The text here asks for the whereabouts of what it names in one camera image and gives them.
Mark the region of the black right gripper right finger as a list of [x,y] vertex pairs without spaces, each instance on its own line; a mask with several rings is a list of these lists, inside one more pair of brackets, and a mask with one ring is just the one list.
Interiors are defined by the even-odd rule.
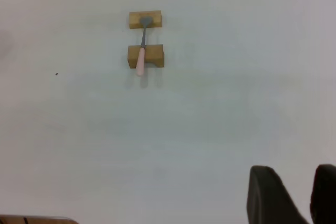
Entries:
[[335,223],[335,166],[331,164],[316,169],[310,213],[313,223]]

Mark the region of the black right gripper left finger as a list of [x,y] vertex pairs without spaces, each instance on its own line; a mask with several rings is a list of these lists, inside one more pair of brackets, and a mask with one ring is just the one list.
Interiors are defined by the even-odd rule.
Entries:
[[279,175],[268,166],[252,166],[247,196],[249,223],[307,223]]

